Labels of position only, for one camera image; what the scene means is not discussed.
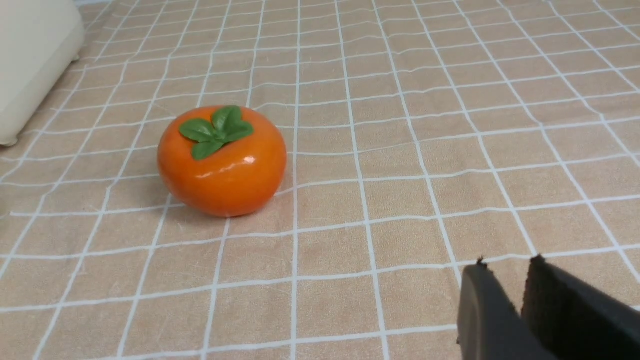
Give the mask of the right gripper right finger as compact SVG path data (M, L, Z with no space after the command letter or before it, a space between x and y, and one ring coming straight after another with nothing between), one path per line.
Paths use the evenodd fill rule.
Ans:
M637 360L640 315L541 256L530 260L521 319L559 360Z

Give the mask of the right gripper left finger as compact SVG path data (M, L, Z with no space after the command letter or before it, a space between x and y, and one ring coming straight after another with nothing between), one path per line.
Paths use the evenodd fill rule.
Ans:
M464 360L554 360L534 337L483 259L465 266L457 315Z

